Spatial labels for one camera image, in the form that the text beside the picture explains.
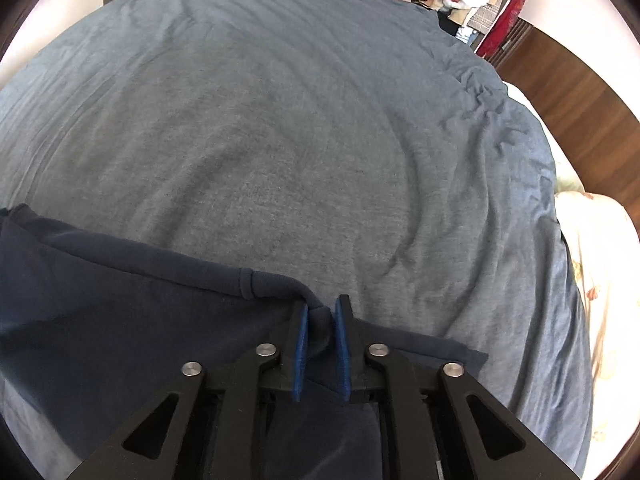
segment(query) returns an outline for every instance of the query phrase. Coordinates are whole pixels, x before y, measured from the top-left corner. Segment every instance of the metal screw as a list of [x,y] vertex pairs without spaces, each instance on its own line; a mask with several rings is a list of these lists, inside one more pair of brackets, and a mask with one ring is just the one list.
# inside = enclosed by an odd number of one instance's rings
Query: metal screw
[[373,343],[369,346],[369,353],[375,357],[384,357],[389,354],[389,347],[382,343]]
[[187,377],[193,377],[194,375],[198,375],[202,371],[202,365],[195,361],[191,361],[189,363],[185,363],[182,365],[182,373]]
[[465,369],[462,365],[458,363],[447,363],[444,365],[444,374],[449,377],[460,377],[463,373],[465,373]]
[[276,353],[276,345],[271,343],[262,343],[255,348],[255,353],[262,357],[269,357]]

